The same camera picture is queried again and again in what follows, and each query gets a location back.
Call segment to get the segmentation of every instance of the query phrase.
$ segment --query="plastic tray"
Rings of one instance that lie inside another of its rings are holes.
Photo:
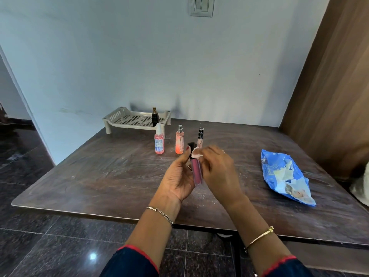
[[[152,113],[130,111],[127,107],[119,107],[103,118],[106,134],[111,133],[110,126],[156,130],[156,126],[152,126]],[[159,123],[157,126],[162,126],[164,133],[165,125],[170,125],[170,111],[159,113]]]

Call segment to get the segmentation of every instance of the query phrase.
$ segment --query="makeup remover wipes packet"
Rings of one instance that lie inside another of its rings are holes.
[[[264,180],[272,190],[303,204],[317,205],[311,197],[309,179],[289,155],[262,149],[261,167]]]

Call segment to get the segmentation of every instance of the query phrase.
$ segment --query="floor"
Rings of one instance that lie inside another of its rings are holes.
[[[32,126],[0,125],[0,276],[99,276],[134,225],[12,207],[53,164]],[[243,253],[242,276],[254,277]],[[353,277],[312,270],[315,276]],[[173,229],[160,276],[234,276],[231,247],[216,235]]]

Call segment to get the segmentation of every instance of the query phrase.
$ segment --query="dark blue sleeve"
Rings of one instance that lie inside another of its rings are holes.
[[[267,270],[264,277],[314,277],[311,272],[296,258],[288,257]]]
[[[159,271],[153,261],[140,249],[125,246],[111,257],[100,277],[158,277]]]

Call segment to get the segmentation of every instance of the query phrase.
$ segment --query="bracelet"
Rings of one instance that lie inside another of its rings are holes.
[[[273,232],[273,229],[274,229],[274,227],[272,227],[272,226],[270,226],[270,228],[266,231],[266,232],[264,232],[263,234],[261,234],[260,236],[258,236],[258,237],[256,237],[247,247],[246,247],[246,249],[248,248],[248,247],[250,247],[255,241],[257,241],[257,240],[259,240],[261,237],[263,237],[263,236],[265,236],[265,235],[267,235],[268,233],[271,233],[271,232]]]
[[[165,215],[162,211],[160,211],[158,208],[153,208],[153,207],[146,207],[146,209],[151,209],[154,210],[155,212],[159,212],[160,214],[162,214],[164,216],[164,218],[167,219],[167,221],[169,221],[170,226],[173,227],[173,222],[169,219],[169,217],[167,215]]]

